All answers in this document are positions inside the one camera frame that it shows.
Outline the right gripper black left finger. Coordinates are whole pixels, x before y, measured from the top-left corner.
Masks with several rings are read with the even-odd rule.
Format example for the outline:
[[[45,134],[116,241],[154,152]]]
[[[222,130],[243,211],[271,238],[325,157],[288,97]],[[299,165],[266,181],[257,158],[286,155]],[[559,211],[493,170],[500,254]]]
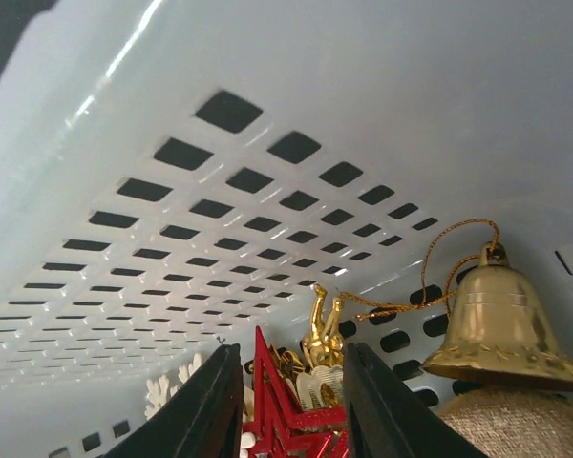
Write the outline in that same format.
[[[151,420],[106,455],[114,458],[238,457],[243,405],[240,346],[224,344]]]

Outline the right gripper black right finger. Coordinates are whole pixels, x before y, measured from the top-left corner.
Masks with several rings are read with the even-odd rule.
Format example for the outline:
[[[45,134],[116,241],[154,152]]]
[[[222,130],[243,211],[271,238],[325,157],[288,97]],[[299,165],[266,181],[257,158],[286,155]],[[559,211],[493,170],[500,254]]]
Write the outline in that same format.
[[[363,343],[349,344],[344,397],[350,457],[480,457]]]

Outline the red star ornament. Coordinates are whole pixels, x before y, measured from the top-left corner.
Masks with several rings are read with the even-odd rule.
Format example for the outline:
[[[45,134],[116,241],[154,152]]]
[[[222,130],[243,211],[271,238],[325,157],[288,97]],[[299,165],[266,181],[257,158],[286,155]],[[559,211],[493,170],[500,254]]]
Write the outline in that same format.
[[[253,418],[242,425],[243,440],[255,439],[243,457],[347,457],[349,433],[342,407],[305,412],[279,375],[260,328],[255,329]]]

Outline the white perforated plastic basket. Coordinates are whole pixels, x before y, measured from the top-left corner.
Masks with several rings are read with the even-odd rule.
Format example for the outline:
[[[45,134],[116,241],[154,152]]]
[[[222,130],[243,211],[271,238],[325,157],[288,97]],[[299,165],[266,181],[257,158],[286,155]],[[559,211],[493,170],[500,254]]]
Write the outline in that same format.
[[[494,226],[573,358],[573,1],[0,1],[0,457],[102,456],[149,379]]]

